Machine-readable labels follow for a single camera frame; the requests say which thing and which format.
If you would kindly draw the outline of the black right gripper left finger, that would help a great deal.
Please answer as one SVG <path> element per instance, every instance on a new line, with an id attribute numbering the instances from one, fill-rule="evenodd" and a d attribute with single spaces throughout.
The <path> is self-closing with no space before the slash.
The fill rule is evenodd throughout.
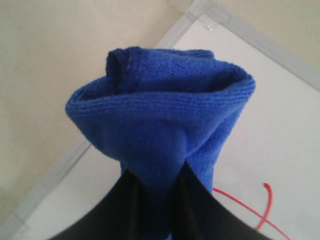
<path id="1" fill-rule="evenodd" d="M 146 240 L 141 222 L 141 183 L 125 170 L 108 194 L 54 240 Z"/>

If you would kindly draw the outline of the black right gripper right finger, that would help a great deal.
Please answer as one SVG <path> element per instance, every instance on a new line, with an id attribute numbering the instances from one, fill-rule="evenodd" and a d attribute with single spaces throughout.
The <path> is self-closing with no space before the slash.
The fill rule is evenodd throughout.
<path id="1" fill-rule="evenodd" d="M 233 215 L 204 187 L 190 166 L 185 163 L 176 180 L 172 214 L 174 240 L 268 240 L 259 229 L 272 205 L 273 193 L 264 183 L 268 202 L 256 228 Z"/>

